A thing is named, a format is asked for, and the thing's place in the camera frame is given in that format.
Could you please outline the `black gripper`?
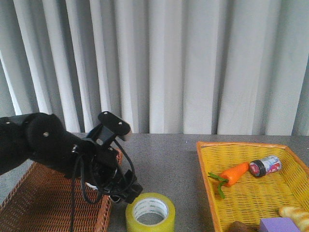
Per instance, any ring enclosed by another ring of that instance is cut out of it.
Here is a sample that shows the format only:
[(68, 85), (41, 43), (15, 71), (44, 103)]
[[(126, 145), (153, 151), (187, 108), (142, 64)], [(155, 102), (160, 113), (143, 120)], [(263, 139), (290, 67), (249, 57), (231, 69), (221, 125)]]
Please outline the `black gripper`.
[[(124, 196), (126, 203), (133, 203), (141, 194), (142, 186), (135, 176), (132, 161), (116, 140), (116, 135), (103, 125), (93, 128), (84, 138), (92, 145), (91, 156), (86, 153), (84, 160), (84, 183), (94, 186), (101, 195)], [(131, 166), (124, 173), (117, 161), (119, 152), (111, 146), (115, 143)]]

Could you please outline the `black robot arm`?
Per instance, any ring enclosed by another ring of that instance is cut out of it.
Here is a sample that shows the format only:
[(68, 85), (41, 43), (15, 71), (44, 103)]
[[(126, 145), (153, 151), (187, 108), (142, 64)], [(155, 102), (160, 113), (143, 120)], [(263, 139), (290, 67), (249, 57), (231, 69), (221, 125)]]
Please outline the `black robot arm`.
[(20, 166), (26, 160), (56, 170), (66, 178), (80, 178), (82, 186), (98, 190), (113, 201), (132, 203), (142, 192), (135, 170), (123, 172), (117, 160), (121, 146), (112, 147), (117, 138), (124, 140), (130, 126), (104, 111), (99, 124), (85, 138), (66, 131), (60, 119), (45, 113), (2, 117), (0, 120), (0, 172)]

